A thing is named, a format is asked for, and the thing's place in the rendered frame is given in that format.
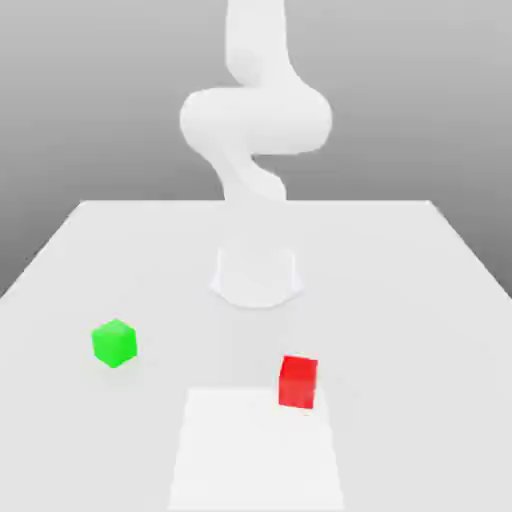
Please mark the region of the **small red cube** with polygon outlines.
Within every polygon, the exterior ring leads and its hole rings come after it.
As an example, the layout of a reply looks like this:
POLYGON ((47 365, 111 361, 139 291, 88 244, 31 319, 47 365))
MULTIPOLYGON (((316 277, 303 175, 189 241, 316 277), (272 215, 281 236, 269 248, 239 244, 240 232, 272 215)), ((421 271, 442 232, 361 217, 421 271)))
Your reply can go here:
POLYGON ((312 409, 317 384, 318 361, 285 355, 278 381, 278 403, 282 406, 312 409))

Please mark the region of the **small green cube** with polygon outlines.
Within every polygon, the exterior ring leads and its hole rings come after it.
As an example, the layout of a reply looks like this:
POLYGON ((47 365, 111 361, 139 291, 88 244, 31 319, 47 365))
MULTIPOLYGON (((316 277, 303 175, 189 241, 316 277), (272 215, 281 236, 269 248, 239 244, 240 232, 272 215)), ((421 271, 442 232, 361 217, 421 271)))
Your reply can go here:
POLYGON ((137 356, 136 331, 119 319, 113 319, 91 333, 95 357, 110 368, 117 368, 137 356))

